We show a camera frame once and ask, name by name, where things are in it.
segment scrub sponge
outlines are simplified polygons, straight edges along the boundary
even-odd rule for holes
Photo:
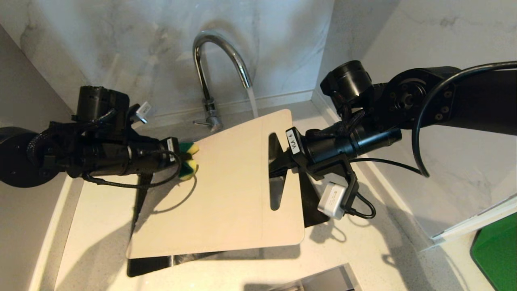
[[[181,142],[179,144],[179,151],[181,153],[188,153],[189,156],[199,151],[199,146],[193,142]],[[193,159],[184,160],[181,164],[181,171],[179,178],[182,181],[187,181],[192,178],[197,171],[197,163]]]

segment sponge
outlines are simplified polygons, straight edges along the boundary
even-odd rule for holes
[[[199,151],[199,146],[193,142],[181,142],[179,144],[179,151],[181,153],[188,153],[190,156]],[[197,163],[193,159],[184,160],[181,164],[181,171],[179,172],[179,179],[187,181],[192,178],[197,172]]]

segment marble wall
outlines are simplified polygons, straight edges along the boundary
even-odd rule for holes
[[[215,29],[245,60],[257,98],[314,89],[333,0],[4,0],[0,23],[73,110],[79,87],[103,85],[148,100],[155,115],[201,108],[192,59]],[[246,100],[235,68],[205,45],[218,104]]]
[[[515,16],[514,0],[336,1],[318,81],[350,60],[361,60],[374,83],[416,67],[516,60]],[[429,236],[517,193],[516,137],[431,126],[420,144],[429,179],[377,167]],[[402,141],[369,156],[415,165],[410,145],[403,130]]]

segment cutting board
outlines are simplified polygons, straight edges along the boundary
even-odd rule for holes
[[[292,126],[291,112],[281,110],[198,141],[195,178],[175,185],[150,215],[139,217],[127,257],[299,244],[305,231],[298,174],[288,171],[276,211],[269,194],[269,135],[276,133],[285,150]]]

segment white label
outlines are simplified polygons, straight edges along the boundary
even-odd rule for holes
[[[287,141],[289,142],[289,146],[291,147],[291,151],[293,151],[293,154],[297,154],[300,152],[300,146],[298,145],[298,142],[296,141],[296,136],[294,135],[294,131],[292,129],[289,129],[285,135],[287,135]]]
[[[167,148],[169,149],[169,151],[174,152],[174,147],[172,146],[172,138],[167,140]],[[169,156],[171,157],[171,162],[174,162],[174,156],[173,155],[169,155]]]

